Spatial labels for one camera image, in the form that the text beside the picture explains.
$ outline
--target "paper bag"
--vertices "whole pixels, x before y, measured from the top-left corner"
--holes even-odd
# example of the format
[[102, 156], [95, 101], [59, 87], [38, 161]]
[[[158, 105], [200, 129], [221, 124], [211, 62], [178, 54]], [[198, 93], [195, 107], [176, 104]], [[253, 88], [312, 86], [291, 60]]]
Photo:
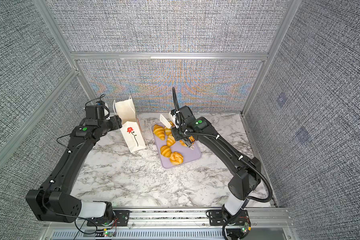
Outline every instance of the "paper bag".
[[143, 135], [137, 119], [132, 98], [121, 102], [114, 102], [114, 111], [121, 118], [123, 127], [120, 129], [130, 152], [146, 148]]

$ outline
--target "pastry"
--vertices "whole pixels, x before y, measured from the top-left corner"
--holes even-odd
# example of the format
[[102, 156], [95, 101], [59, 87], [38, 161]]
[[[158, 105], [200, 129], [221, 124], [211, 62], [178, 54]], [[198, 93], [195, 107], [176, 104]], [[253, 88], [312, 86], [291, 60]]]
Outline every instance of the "pastry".
[[183, 156], [178, 152], [173, 152], [169, 160], [173, 165], [179, 165], [183, 163]]
[[170, 157], [172, 154], [171, 148], [168, 147], [167, 145], [164, 145], [160, 148], [160, 152], [161, 155], [163, 155], [164, 157]]
[[167, 128], [167, 127], [164, 127], [164, 131], [165, 131], [165, 135], [169, 136], [170, 134], [172, 134], [172, 131], [170, 128]]
[[[195, 138], [190, 136], [189, 140], [191, 140], [192, 145], [195, 143]], [[183, 145], [184, 147], [188, 147], [182, 140], [180, 140], [180, 144]]]
[[170, 134], [167, 138], [167, 146], [170, 147], [175, 144], [175, 142], [175, 138], [172, 136], [172, 134]]
[[164, 128], [159, 126], [159, 125], [155, 125], [154, 126], [154, 134], [160, 138], [161, 140], [165, 140], [165, 132], [164, 132]]

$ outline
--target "lavender cutting board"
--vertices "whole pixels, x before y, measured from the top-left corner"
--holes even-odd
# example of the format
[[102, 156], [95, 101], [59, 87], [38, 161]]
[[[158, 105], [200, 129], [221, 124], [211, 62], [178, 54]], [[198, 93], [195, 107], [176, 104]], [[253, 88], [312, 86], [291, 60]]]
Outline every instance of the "lavender cutting board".
[[[156, 123], [157, 125], [159, 126], [162, 126], [164, 127], [164, 125], [162, 123]], [[161, 166], [163, 166], [163, 168], [171, 168], [171, 167], [176, 167], [176, 166], [180, 166], [180, 165], [183, 165], [184, 163], [187, 163], [187, 162], [192, 162], [192, 161], [195, 161], [195, 160], [198, 160], [202, 157], [202, 153], [199, 149], [199, 147], [197, 146], [196, 143], [193, 144], [193, 146], [195, 146], [195, 149], [192, 150], [188, 147], [184, 147], [180, 144], [179, 141], [175, 142], [175, 144], [173, 144], [172, 146], [170, 146], [171, 148], [171, 151], [172, 152], [178, 152], [180, 153], [183, 157], [184, 157], [184, 160], [183, 160], [183, 163], [182, 164], [179, 164], [179, 165], [173, 165], [171, 163], [171, 161], [169, 160], [169, 157], [164, 157], [163, 155], [160, 154], [160, 148], [164, 145], [167, 145], [167, 137], [168, 136], [165, 136], [165, 140], [161, 140], [160, 138], [158, 138], [153, 132], [154, 132], [154, 126], [152, 126], [152, 134], [154, 135], [154, 138], [155, 138], [155, 143], [156, 143], [156, 147], [157, 147], [157, 151], [158, 151], [158, 155], [160, 157], [160, 160], [161, 160]]]

